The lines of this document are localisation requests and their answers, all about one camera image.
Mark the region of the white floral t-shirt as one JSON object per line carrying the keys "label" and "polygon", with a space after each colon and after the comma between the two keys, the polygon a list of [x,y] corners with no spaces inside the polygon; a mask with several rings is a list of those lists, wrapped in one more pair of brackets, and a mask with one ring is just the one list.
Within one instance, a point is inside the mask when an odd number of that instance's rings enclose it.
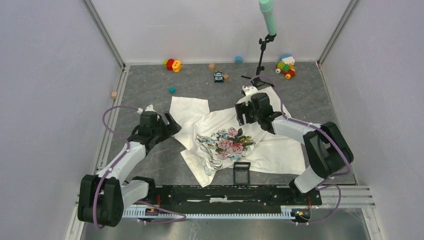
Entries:
{"label": "white floral t-shirt", "polygon": [[[250,170],[270,174],[299,175],[306,169],[299,142],[262,130],[256,122],[239,125],[234,107],[210,111],[206,99],[174,96],[169,112],[181,126],[174,135],[185,147],[180,154],[202,187],[235,162],[250,162]],[[211,176],[204,166],[213,170]]]}

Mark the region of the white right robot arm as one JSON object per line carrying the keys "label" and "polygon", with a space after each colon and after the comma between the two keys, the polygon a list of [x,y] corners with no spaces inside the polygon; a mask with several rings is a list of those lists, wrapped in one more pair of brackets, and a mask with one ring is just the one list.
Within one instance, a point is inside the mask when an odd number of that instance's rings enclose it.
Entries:
{"label": "white right robot arm", "polygon": [[349,174],[354,155],[338,126],[328,121],[324,124],[307,123],[275,111],[269,96],[257,92],[246,96],[235,105],[239,125],[258,123],[262,130],[288,137],[304,145],[309,167],[289,184],[289,199],[302,204],[309,192],[318,189],[329,177],[342,176],[341,169]]}

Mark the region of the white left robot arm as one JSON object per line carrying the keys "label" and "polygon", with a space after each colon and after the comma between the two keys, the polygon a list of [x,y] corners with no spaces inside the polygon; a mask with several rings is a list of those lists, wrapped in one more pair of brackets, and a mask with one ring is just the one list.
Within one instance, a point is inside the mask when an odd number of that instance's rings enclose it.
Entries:
{"label": "white left robot arm", "polygon": [[153,203],[157,198],[154,179],[136,176],[127,184],[133,168],[159,143],[181,130],[181,126],[168,112],[160,115],[145,110],[139,124],[126,138],[123,149],[105,168],[96,174],[85,175],[80,182],[77,218],[99,228],[115,227],[124,211],[138,201]]}

